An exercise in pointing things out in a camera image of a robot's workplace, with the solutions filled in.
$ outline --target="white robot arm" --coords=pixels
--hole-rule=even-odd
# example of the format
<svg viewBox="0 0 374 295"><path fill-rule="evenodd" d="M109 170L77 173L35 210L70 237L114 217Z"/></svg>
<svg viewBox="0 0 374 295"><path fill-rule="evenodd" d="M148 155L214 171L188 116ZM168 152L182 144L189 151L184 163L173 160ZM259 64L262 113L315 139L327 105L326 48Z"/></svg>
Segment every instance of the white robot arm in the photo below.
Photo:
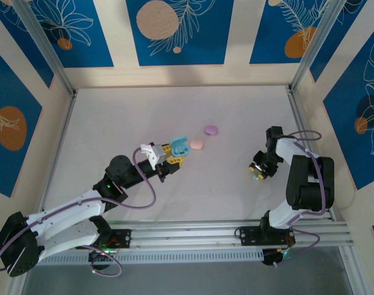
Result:
<svg viewBox="0 0 374 295"><path fill-rule="evenodd" d="M133 165L124 155L114 157L104 178L75 200L27 217L21 212L11 215L0 231L0 257L9 276L21 275L55 253L85 245L104 247L115 239L119 232L100 215L128 197L124 189L155 175L164 182L184 160L167 160L171 155L169 144L144 144L140 150L147 160ZM129 248L129 237L122 243Z"/></svg>
<svg viewBox="0 0 374 295"><path fill-rule="evenodd" d="M284 135L281 127L269 128L266 139L267 151L259 151L249 166L254 178L273 177L278 163L285 161L290 165L286 199L280 206L266 213L266 226L288 229L305 213L318 215L318 212L330 208L334 202L333 160L304 149L298 139ZM322 176L322 185L318 181L318 174ZM325 204L322 203L322 194L325 195Z"/></svg>

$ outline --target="orange circle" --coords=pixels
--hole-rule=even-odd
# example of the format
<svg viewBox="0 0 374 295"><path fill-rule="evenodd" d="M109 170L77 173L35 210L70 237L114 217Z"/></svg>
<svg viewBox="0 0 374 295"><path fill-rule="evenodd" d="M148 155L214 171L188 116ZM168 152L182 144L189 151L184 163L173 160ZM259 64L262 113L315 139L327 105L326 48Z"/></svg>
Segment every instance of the orange circle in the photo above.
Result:
<svg viewBox="0 0 374 295"><path fill-rule="evenodd" d="M354 123L354 129L358 134L364 134L368 129L368 122L366 118L359 117Z"/></svg>
<svg viewBox="0 0 374 295"><path fill-rule="evenodd" d="M59 38L59 40L57 40L57 44L58 46L60 46L61 49L64 49L64 50L72 49L72 42L65 38Z"/></svg>
<svg viewBox="0 0 374 295"><path fill-rule="evenodd" d="M27 122L25 115L14 106L0 109L0 143L6 149L17 152L20 150L27 135Z"/></svg>
<svg viewBox="0 0 374 295"><path fill-rule="evenodd" d="M285 54L289 58L300 58L304 55L308 44L314 36L316 28L311 26L305 28L303 31L295 33L288 39L285 45Z"/></svg>
<svg viewBox="0 0 374 295"><path fill-rule="evenodd" d="M179 27L179 18L174 9L163 1L152 0L140 8L136 24L144 37L151 40L169 38Z"/></svg>
<svg viewBox="0 0 374 295"><path fill-rule="evenodd" d="M180 53L181 52L181 48L176 46L174 49L173 49L173 52L174 53Z"/></svg>

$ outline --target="wire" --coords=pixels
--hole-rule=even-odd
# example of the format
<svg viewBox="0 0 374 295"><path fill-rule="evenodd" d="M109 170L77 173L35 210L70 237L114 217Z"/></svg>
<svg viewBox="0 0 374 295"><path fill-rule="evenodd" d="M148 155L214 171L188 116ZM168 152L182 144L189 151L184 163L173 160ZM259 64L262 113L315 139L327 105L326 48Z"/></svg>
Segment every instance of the wire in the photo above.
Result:
<svg viewBox="0 0 374 295"><path fill-rule="evenodd" d="M306 232L306 231L301 230L301 229L293 229L293 228L292 228L292 230L295 231L295 232L298 232L300 234L312 235L313 237L316 237L316 241L313 242L310 246L308 246L308 247L304 248L303 250L299 251L298 253L292 255L290 258L292 258L292 257L294 258L294 257L297 257L299 255L305 254L307 251L314 248L321 241L321 237L318 234L315 234L314 232ZM288 259L277 263L277 265L282 264L283 262L287 261Z"/></svg>
<svg viewBox="0 0 374 295"><path fill-rule="evenodd" d="M236 235L237 230L240 230L240 227L238 227L238 228L235 229L235 233L234 233L233 235L235 236L235 238L239 238L239 239L241 239L241 236L240 236L240 235Z"/></svg>
<svg viewBox="0 0 374 295"><path fill-rule="evenodd" d="M117 206L123 206L123 207L127 207L127 208L132 208L132 209L145 209L145 208L150 208L152 205L154 205L155 201L157 200L157 196L155 194L155 191L154 191L154 188L152 187L151 183L149 182L149 180L147 179L147 177L144 175L144 173L142 172L142 170L139 168L139 165L136 163L136 153L140 151L140 147L137 148L134 152L133 152L133 163L138 171L138 173L140 174L140 176L143 178L143 180L149 185L151 191L152 191L152 194L153 194L153 201L151 202L151 204L147 205L147 206L142 206L142 207L137 207L137 206L129 206L129 205L124 205L118 201L115 201L115 200L112 200L112 199L108 199L108 198L102 198L102 197L93 197L93 198L89 198L89 199L85 199L85 200L79 200L79 201L76 201L74 203L71 203L69 205L66 205L64 207L61 207L57 210L55 210L54 212L51 212L47 215L45 215L44 217L42 217L42 219L40 220L37 220L37 221L34 221L33 223L31 223L30 225L26 226L25 228L23 228L22 230L20 230L17 234L15 234L1 249L0 249L0 257L2 254L4 254L4 252L6 251L6 249L8 249L8 247L13 244L14 241L16 241L19 237L21 237L26 231L30 230L32 227L42 223L44 220L48 219L48 218L51 218L61 212L64 212L65 210L68 210L72 207L75 207L75 206L81 206L82 204L84 203L87 203L87 202L92 202L92 201L102 201L102 202L107 202L107 203L112 203L114 205L117 205ZM101 275L103 277L118 277L119 275L122 274L122 266L121 264L119 263L119 261L117 261L115 258L113 258L111 255L108 255L106 252L104 252L103 250L99 249L99 248L96 248L94 246L89 246L89 245L85 245L85 246L81 246L81 247L84 247L84 248L87 248L87 249L91 249L91 250L95 250L95 251L98 251L102 254L104 254L106 257L108 257L109 259L112 259L113 261L116 262L116 264L118 265L119 267L119 272L115 275L107 275L105 273L100 273L100 272L97 272L94 267L93 267L93 262L91 263L90 267L92 268L92 271L97 274L97 275ZM0 269L0 272L2 271L5 271L7 270L11 265L9 265L8 267L5 267L3 269Z"/></svg>
<svg viewBox="0 0 374 295"><path fill-rule="evenodd" d="M302 134L302 133L313 133L313 134L317 135L318 137L315 137L315 138L303 138L303 137L297 138L297 137L294 136L296 134ZM291 134L288 134L288 136L293 136L298 141L317 141L317 140L322 139L322 133L320 133L318 131L315 131L315 130L296 131L296 132L292 132Z"/></svg>
<svg viewBox="0 0 374 295"><path fill-rule="evenodd" d="M115 277L118 277L119 275L121 275L123 273L123 267L122 267L121 263L116 258L114 258L113 256L107 254L102 249L99 249L99 248L94 247L94 246L82 246L82 247L86 248L86 249L90 249L90 250L94 250L94 251L100 252L102 255L104 255L107 258L113 260L117 264L117 266L119 267L119 272L118 273L108 275L106 273L99 272L99 271L97 271L94 268L94 261L95 261L95 259L93 259L92 262L91 262L91 264L90 264L90 268L91 268L92 272L95 273L96 275L100 275L102 277L108 277L108 278L115 278Z"/></svg>
<svg viewBox="0 0 374 295"><path fill-rule="evenodd" d="M150 191L152 193L152 201L151 201L151 203L149 203L146 206L131 206L131 205L126 205L126 204L120 203L121 206L129 208L129 209L148 209L150 207L153 207L154 204L155 204L155 202L157 201L157 195L155 193L154 188L152 187L152 185L151 185L150 181L148 180L148 178L144 175L143 171L140 169L138 163L136 162L136 153L139 152L140 150L141 150L140 147L138 147L137 149L135 149L135 151L133 152L133 155L132 155L132 161L133 161L133 165L135 165L135 168L138 171L138 173L141 176L141 178L143 178L143 180L149 186Z"/></svg>

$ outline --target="beige circle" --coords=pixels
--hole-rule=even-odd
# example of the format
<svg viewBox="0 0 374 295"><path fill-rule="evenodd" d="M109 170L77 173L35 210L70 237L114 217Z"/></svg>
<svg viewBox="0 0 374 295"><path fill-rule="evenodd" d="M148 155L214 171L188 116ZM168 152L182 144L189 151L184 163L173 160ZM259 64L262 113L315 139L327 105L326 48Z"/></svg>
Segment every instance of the beige circle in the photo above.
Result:
<svg viewBox="0 0 374 295"><path fill-rule="evenodd" d="M11 0L0 0L2 3L4 3L4 4L7 4L7 5L9 5L9 6L12 6L12 2L11 2Z"/></svg>
<svg viewBox="0 0 374 295"><path fill-rule="evenodd" d="M268 0L268 5L270 5L270 6L277 6L281 2L282 2L282 0Z"/></svg>
<svg viewBox="0 0 374 295"><path fill-rule="evenodd" d="M136 23L143 36L151 40L166 39L179 27L176 12L169 4L159 0L149 1L140 8Z"/></svg>
<svg viewBox="0 0 374 295"><path fill-rule="evenodd" d="M181 48L176 46L174 49L173 49L173 52L174 53L180 53L181 52Z"/></svg>

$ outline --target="blue toy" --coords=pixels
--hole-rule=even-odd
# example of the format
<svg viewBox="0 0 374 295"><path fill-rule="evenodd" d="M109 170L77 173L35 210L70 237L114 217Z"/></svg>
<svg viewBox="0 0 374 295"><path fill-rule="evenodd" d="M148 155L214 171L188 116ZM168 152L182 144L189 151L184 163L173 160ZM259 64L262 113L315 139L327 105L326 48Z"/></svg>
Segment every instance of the blue toy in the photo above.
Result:
<svg viewBox="0 0 374 295"><path fill-rule="evenodd" d="M170 141L173 157L185 157L187 154L189 154L190 149L188 145L185 144L187 140L188 138L186 136L182 136Z"/></svg>

